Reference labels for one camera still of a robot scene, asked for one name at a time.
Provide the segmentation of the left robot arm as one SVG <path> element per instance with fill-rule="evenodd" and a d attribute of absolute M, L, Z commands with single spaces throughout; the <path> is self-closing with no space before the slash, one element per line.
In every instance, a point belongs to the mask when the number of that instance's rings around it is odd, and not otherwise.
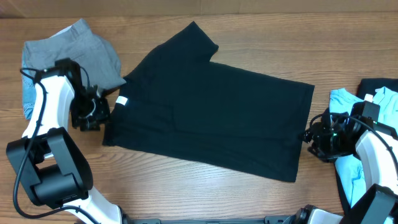
<path fill-rule="evenodd" d="M 90 165 L 68 133 L 69 124 L 98 131 L 110 119 L 102 89 L 84 84 L 85 72 L 70 58 L 43 70 L 20 69 L 32 80 L 36 100 L 27 129 L 8 143 L 6 156 L 16 172 L 14 208 L 24 218 L 68 211 L 84 223 L 129 223 L 121 207 L 95 188 Z"/>

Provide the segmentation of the black t-shirt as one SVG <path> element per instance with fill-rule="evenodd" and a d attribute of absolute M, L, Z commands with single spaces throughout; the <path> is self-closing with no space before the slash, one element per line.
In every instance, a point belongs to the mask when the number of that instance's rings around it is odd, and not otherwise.
<path fill-rule="evenodd" d="M 196 23 L 125 77 L 103 144 L 295 182 L 314 87 L 211 61 Z"/>

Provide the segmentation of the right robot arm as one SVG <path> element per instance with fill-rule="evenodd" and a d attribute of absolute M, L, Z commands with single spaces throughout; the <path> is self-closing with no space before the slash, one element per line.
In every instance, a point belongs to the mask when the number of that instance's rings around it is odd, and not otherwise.
<path fill-rule="evenodd" d="M 354 155 L 363 166 L 366 193 L 344 216 L 306 205 L 284 220 L 298 223 L 397 223 L 397 133 L 379 122 L 380 107 L 355 103 L 350 113 L 323 113 L 303 134 L 308 151 L 331 162 Z"/>

